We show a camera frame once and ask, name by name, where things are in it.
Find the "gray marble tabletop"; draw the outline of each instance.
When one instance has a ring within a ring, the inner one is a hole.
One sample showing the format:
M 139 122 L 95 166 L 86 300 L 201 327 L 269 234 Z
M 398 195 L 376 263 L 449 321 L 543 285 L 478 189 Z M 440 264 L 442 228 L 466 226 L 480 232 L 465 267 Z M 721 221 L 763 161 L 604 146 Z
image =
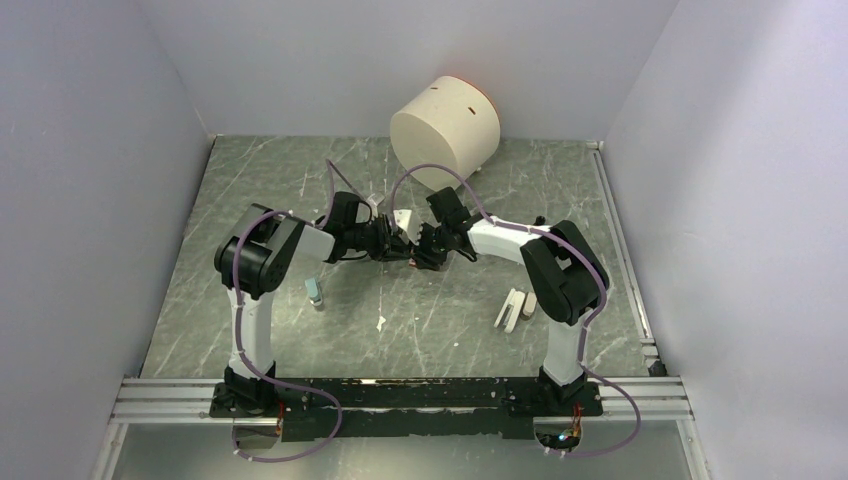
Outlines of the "gray marble tabletop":
M 327 205 L 324 159 L 365 195 L 385 194 L 403 172 L 388 138 L 218 137 L 185 230 L 142 376 L 217 378 L 230 354 L 230 305 L 212 259 L 251 203 L 317 218 Z M 647 375 L 637 320 L 610 231 L 594 162 L 582 142 L 504 140 L 469 178 L 486 209 L 506 220 L 575 222 L 606 267 L 609 303 L 593 324 L 587 358 L 599 373 Z M 432 222 L 414 180 L 396 208 Z M 466 192 L 461 197 L 471 205 Z M 510 288 L 529 291 L 524 268 L 451 255 L 441 272 L 403 262 L 328 265 L 296 257 L 274 301 L 277 374 L 291 377 L 535 375 L 547 348 L 539 310 L 511 334 L 493 328 Z M 304 280 L 317 276 L 316 311 Z

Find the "cylindrical container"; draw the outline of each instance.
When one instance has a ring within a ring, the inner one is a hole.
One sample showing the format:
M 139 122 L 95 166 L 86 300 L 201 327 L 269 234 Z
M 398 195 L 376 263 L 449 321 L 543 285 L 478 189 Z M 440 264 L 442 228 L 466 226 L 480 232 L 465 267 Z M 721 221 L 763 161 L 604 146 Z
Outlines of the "cylindrical container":
M 497 150 L 501 124 L 483 92 L 458 78 L 439 77 L 392 116 L 389 131 L 395 154 L 407 169 L 436 163 L 468 178 Z M 435 168 L 412 176 L 433 190 L 459 186 L 453 176 Z

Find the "white wall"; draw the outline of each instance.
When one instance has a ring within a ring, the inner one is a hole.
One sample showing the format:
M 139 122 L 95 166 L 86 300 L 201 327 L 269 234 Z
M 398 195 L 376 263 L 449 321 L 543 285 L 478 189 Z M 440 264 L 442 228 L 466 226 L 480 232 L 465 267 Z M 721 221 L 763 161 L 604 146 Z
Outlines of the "white wall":
M 714 478 L 848 478 L 848 4 L 682 0 L 604 153 Z
M 434 78 L 511 137 L 600 139 L 677 0 L 142 0 L 209 130 L 387 135 Z
M 0 478 L 88 478 L 208 140 L 129 0 L 0 14 Z

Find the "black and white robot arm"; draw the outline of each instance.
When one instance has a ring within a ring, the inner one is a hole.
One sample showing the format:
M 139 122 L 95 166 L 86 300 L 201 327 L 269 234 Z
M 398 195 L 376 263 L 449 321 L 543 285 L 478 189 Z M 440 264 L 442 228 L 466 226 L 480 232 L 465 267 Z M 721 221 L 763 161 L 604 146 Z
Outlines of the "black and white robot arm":
M 272 217 L 254 229 L 242 249 L 239 267 L 244 292 L 241 336 L 247 358 L 260 371 L 274 376 L 272 302 L 294 255 L 335 263 L 354 250 L 366 252 L 376 261 L 400 260 L 419 269 L 439 270 L 448 252 L 455 251 L 471 261 L 476 261 L 478 255 L 492 255 L 525 266 L 539 306 L 550 317 L 548 351 L 542 372 L 559 386 L 580 378 L 583 375 L 577 361 L 580 329 L 599 300 L 591 273 L 548 238 L 496 227 L 479 213 L 471 215 L 450 188 L 430 195 L 427 201 L 437 226 L 422 222 L 410 210 L 392 212 L 394 222 L 384 214 L 358 222 L 362 200 L 338 192 L 329 218 L 321 228 L 291 217 Z M 246 228 L 268 211 L 256 204 L 249 207 L 216 252 L 215 268 L 227 287 L 233 315 L 236 297 L 231 270 L 236 243 Z M 574 246 L 589 259 L 605 286 L 609 286 L 605 270 L 573 223 L 562 221 L 533 228 L 548 231 Z M 233 375 L 237 376 L 235 379 L 256 378 L 241 361 L 235 342 L 225 376 Z

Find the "white bucket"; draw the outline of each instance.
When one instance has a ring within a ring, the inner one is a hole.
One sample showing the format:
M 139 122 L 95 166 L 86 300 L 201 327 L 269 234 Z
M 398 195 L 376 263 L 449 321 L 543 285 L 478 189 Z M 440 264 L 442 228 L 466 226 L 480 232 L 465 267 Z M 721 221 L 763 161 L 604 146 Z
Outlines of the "white bucket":
M 483 92 L 458 78 L 439 77 L 392 116 L 389 131 L 407 169 L 436 163 L 468 178 L 497 150 L 501 124 Z M 412 176 L 432 190 L 459 186 L 453 176 L 434 168 Z

